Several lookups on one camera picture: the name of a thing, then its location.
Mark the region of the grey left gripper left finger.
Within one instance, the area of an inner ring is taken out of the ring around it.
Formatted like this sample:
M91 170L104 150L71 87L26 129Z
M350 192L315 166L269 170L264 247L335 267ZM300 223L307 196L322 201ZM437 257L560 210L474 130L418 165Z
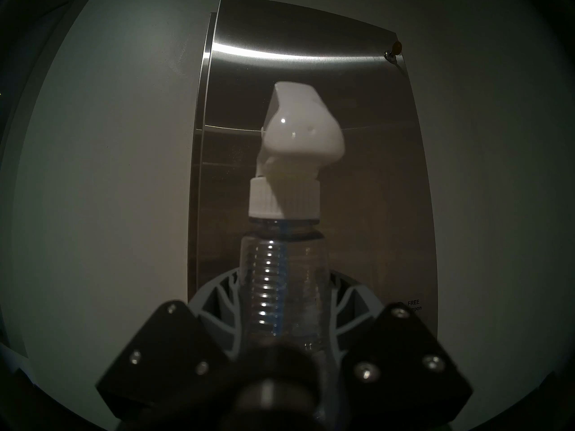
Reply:
M135 419L161 400L236 358L239 270L203 285L186 305L161 304L105 370L96 388L112 414Z

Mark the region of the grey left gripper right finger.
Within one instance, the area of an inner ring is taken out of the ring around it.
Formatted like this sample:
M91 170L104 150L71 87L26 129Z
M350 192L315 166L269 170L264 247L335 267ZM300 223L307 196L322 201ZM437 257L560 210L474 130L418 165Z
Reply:
M449 424L473 390L409 303L331 271L333 424Z

